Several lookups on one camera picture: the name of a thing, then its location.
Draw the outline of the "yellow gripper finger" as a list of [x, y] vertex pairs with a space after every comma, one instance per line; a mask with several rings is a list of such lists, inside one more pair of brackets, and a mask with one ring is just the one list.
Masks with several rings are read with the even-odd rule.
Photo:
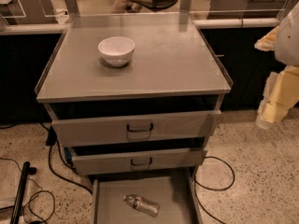
[[261, 51], [274, 51], [277, 42], [278, 26], [264, 35], [255, 44], [254, 48]]
[[280, 73], [271, 72], [263, 90], [256, 125], [270, 129], [281, 122], [299, 102], [299, 68], [287, 66]]

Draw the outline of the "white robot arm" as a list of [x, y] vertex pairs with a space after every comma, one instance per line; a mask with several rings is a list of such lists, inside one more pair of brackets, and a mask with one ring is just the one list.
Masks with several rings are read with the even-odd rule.
[[299, 3], [254, 48], [274, 51], [276, 60], [285, 65], [283, 71], [270, 73], [258, 108], [256, 124], [270, 129], [299, 102]]

